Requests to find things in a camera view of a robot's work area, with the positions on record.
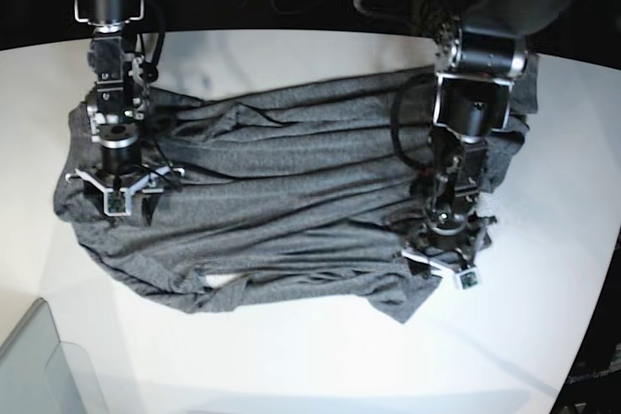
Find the white tabletop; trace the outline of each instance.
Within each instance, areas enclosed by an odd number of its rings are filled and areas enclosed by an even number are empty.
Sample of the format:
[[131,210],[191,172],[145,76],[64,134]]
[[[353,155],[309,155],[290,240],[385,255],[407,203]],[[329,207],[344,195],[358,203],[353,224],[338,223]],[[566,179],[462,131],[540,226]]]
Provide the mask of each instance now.
[[[0,339],[32,297],[89,355],[111,413],[547,413],[621,223],[621,73],[544,57],[539,114],[489,200],[483,283],[405,325],[334,297],[184,315],[113,282],[55,219],[87,42],[0,53]],[[205,98],[431,63],[432,43],[352,33],[170,35],[159,85]]]

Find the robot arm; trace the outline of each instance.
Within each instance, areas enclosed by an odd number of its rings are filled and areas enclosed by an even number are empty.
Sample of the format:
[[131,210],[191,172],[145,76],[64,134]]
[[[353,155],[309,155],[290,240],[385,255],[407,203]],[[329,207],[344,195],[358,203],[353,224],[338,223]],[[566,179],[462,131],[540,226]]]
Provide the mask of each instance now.
[[78,167],[67,179],[81,179],[85,193],[109,217],[131,216],[135,195],[157,196],[164,191],[166,175],[182,173],[170,164],[143,165],[148,87],[157,72],[149,67],[144,51],[136,51],[137,35],[127,25],[144,18],[145,4],[146,0],[75,0],[76,21],[94,27],[89,62],[97,80],[95,98],[86,111],[101,164]]
[[[441,33],[430,136],[435,167],[419,179],[430,194],[424,223],[411,232],[409,248],[413,257],[428,257],[429,247],[454,253],[459,259],[452,267],[462,289],[478,281],[474,258],[489,244],[487,226],[495,222],[476,214],[485,137],[507,124],[508,98],[526,67],[526,36],[554,21],[571,2],[480,0]],[[407,253],[411,258],[412,251]]]

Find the gray t-shirt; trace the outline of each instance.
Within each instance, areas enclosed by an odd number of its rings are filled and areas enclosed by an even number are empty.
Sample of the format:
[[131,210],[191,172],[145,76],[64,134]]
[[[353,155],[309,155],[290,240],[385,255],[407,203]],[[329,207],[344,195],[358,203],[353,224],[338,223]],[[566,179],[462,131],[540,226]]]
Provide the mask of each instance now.
[[[188,171],[181,192],[160,200],[151,225],[106,218],[80,182],[61,178],[57,215],[114,279],[185,312],[357,295],[400,322],[439,279],[413,274],[391,228],[409,208],[416,173],[393,154],[390,107],[397,89],[430,69],[312,83],[219,102],[152,89],[157,139]],[[507,132],[488,138],[484,188],[498,186],[537,110],[537,60],[511,98]],[[410,157],[431,161],[426,145],[434,85],[406,93],[401,140]],[[92,93],[86,100],[92,99]],[[99,160],[85,103],[70,114],[63,174]],[[144,140],[150,165],[163,165]],[[227,174],[230,179],[209,171]],[[208,277],[234,274],[221,287]]]

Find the white table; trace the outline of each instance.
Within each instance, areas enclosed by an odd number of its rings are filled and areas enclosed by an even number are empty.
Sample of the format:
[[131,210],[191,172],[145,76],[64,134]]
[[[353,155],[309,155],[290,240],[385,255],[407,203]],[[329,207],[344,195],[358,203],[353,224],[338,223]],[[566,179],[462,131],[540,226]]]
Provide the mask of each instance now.
[[[404,326],[354,297],[187,316],[113,282],[51,211],[87,42],[0,53],[0,339],[50,302],[111,413],[547,413],[621,223],[621,73],[544,57],[532,132],[491,199],[483,284],[441,286]],[[171,35],[159,85],[205,98],[430,63],[428,41],[351,33]]]

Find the gray fabric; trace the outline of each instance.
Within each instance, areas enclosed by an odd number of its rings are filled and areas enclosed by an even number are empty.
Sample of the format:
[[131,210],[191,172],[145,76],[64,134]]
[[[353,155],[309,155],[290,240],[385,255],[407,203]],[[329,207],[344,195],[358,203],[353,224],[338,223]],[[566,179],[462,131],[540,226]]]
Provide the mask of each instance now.
[[[520,113],[537,108],[536,65],[518,85]],[[412,275],[388,219],[409,206],[412,169],[394,155],[389,112],[406,71],[313,83],[221,102],[152,90],[158,139],[174,161],[233,175],[188,173],[166,194],[150,227],[111,222],[85,199],[80,183],[60,179],[57,215],[114,279],[185,312],[230,311],[242,304],[353,294],[406,322],[439,280]],[[426,147],[433,85],[406,95],[401,138],[413,158]],[[98,161],[85,105],[70,114],[63,173]],[[490,138],[486,189],[503,179],[528,127]],[[161,165],[152,147],[147,162]],[[220,289],[206,275],[238,273]]]

